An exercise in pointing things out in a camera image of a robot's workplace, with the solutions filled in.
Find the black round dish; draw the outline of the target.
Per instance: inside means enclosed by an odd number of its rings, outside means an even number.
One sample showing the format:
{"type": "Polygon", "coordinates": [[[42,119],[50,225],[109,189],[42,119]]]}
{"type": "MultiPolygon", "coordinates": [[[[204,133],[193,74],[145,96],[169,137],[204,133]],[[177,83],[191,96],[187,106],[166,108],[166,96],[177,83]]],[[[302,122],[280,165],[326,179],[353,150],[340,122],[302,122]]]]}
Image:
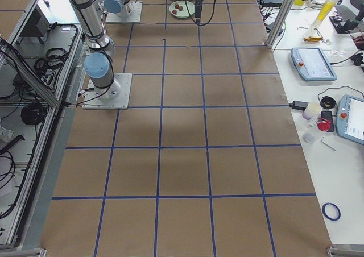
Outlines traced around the black round dish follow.
{"type": "Polygon", "coordinates": [[[320,106],[325,110],[334,109],[337,106],[337,102],[330,96],[323,96],[320,99],[320,106]]]}

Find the white purple cup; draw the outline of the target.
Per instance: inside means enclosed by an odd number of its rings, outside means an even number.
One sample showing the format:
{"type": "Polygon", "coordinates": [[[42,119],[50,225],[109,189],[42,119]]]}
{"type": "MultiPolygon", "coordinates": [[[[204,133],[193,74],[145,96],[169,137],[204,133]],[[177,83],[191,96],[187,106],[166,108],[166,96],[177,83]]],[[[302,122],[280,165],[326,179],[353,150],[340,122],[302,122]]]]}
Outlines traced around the white purple cup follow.
{"type": "Polygon", "coordinates": [[[322,107],[319,103],[311,102],[306,106],[305,110],[303,111],[302,117],[306,120],[310,120],[313,117],[320,115],[321,111],[322,107]]]}

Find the silver allen key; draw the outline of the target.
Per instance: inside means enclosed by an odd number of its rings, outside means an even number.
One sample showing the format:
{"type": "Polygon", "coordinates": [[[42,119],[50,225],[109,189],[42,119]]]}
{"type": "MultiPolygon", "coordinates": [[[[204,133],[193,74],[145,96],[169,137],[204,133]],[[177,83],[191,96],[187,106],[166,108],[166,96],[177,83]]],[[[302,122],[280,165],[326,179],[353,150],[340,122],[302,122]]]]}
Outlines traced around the silver allen key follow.
{"type": "Polygon", "coordinates": [[[336,149],[335,149],[333,146],[331,146],[329,143],[327,143],[327,142],[325,141],[325,138],[324,138],[324,137],[322,137],[322,138],[320,139],[320,142],[321,142],[322,144],[324,144],[325,146],[329,147],[331,150],[336,151],[336,149]]]}

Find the lower teach pendant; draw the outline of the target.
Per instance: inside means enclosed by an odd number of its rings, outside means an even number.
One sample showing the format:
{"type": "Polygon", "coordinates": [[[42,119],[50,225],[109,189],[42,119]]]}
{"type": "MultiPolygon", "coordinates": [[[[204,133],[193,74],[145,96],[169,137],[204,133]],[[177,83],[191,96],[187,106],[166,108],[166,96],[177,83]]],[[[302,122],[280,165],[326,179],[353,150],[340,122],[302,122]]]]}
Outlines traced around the lower teach pendant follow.
{"type": "Polygon", "coordinates": [[[363,145],[363,114],[363,99],[344,95],[338,103],[337,134],[363,145]]]}

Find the yellow white bottle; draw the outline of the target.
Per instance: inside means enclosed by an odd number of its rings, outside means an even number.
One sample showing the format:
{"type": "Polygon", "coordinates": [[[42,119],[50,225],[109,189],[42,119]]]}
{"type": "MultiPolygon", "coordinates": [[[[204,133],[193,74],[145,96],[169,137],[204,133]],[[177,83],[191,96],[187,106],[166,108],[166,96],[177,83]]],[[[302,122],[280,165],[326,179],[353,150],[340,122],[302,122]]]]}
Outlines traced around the yellow white bottle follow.
{"type": "Polygon", "coordinates": [[[339,0],[325,0],[318,16],[311,24],[311,28],[319,28],[326,16],[329,14],[329,12],[337,4],[338,1],[339,0]]]}

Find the aluminium frame post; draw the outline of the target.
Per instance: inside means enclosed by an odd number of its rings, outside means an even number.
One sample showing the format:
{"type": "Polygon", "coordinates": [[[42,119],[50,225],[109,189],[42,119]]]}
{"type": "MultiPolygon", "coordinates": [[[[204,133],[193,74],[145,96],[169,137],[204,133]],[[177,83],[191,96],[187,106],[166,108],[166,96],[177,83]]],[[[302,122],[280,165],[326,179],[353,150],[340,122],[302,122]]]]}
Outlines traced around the aluminium frame post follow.
{"type": "Polygon", "coordinates": [[[285,22],[285,19],[291,9],[291,6],[293,5],[294,0],[283,0],[283,3],[280,7],[280,10],[278,12],[278,15],[274,21],[274,26],[271,29],[267,41],[266,46],[271,49],[275,43],[276,38],[279,35],[279,32],[283,26],[283,23],[285,22]]]}

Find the teach pendant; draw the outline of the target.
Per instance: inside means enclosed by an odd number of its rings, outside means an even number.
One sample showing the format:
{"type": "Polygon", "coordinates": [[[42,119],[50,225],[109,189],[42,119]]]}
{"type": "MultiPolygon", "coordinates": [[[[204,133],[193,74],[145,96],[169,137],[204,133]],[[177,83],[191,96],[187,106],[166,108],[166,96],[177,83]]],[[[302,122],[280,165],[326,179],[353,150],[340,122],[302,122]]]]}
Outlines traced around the teach pendant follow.
{"type": "Polygon", "coordinates": [[[363,114],[363,99],[344,95],[338,103],[337,134],[363,145],[363,114]]]}
{"type": "Polygon", "coordinates": [[[321,48],[296,47],[291,59],[304,81],[335,81],[337,75],[321,48]]]}

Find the red round object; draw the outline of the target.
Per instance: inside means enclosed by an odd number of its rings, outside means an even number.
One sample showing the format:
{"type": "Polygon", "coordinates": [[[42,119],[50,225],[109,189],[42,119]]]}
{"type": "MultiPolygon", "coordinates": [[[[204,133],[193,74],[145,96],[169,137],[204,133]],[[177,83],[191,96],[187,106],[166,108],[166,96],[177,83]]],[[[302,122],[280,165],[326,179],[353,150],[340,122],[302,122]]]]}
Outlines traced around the red round object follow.
{"type": "Polygon", "coordinates": [[[320,131],[328,132],[331,128],[332,122],[326,119],[317,119],[316,125],[320,131]]]}

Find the blue tape roll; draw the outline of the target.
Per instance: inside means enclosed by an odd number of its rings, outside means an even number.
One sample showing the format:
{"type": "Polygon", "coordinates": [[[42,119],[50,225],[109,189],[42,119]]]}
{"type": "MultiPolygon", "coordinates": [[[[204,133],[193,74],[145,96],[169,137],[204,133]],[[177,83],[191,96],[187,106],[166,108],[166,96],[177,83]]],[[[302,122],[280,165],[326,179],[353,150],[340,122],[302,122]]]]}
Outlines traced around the blue tape roll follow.
{"type": "Polygon", "coordinates": [[[338,221],[341,218],[341,211],[334,203],[324,203],[321,207],[321,211],[323,216],[329,221],[338,221]]]}

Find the black smartphone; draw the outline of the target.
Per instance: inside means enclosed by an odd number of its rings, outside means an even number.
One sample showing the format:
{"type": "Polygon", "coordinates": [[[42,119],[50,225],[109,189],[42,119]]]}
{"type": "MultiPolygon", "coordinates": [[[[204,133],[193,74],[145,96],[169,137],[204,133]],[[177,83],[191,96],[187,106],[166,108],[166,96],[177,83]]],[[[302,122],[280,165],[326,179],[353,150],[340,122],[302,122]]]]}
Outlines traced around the black smartphone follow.
{"type": "Polygon", "coordinates": [[[323,110],[321,112],[321,118],[323,118],[327,124],[330,124],[330,127],[327,129],[327,132],[334,132],[335,129],[334,129],[332,112],[330,110],[323,110]]]}

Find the pale green plate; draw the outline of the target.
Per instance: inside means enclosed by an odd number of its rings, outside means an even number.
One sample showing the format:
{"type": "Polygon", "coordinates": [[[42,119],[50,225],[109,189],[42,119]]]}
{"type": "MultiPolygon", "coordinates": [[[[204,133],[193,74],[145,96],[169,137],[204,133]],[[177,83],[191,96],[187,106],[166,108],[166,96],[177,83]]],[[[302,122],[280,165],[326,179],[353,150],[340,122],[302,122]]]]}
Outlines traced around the pale green plate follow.
{"type": "Polygon", "coordinates": [[[195,13],[194,4],[190,1],[176,1],[169,6],[169,12],[179,19],[187,19],[195,13]]]}

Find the yellow handled tool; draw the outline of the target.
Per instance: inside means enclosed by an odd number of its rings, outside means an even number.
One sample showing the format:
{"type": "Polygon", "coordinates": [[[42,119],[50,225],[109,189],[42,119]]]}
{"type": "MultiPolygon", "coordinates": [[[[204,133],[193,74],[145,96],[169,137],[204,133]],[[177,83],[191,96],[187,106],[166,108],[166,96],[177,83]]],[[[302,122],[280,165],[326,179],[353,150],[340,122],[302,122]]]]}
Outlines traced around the yellow handled tool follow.
{"type": "Polygon", "coordinates": [[[320,36],[309,36],[309,37],[304,37],[303,38],[304,42],[308,42],[308,43],[315,43],[315,42],[320,42],[323,41],[323,37],[320,36]]]}

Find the upper teach pendant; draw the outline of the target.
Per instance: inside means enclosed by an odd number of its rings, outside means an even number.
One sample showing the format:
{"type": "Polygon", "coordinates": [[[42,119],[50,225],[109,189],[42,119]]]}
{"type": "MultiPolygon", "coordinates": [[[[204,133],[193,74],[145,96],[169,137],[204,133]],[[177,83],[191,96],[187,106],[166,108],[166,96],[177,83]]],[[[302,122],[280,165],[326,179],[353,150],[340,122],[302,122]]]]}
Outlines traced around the upper teach pendant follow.
{"type": "Polygon", "coordinates": [[[291,59],[304,81],[335,81],[337,75],[321,48],[296,47],[291,59]]]}

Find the black power adapter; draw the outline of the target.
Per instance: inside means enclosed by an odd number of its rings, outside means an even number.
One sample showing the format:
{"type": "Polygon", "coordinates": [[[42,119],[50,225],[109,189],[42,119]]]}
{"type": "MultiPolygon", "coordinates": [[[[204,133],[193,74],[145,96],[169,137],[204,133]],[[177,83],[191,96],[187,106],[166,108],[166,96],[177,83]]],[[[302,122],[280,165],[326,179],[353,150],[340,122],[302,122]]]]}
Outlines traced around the black power adapter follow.
{"type": "Polygon", "coordinates": [[[289,107],[295,110],[304,111],[308,106],[307,102],[294,100],[289,104],[289,107]]]}

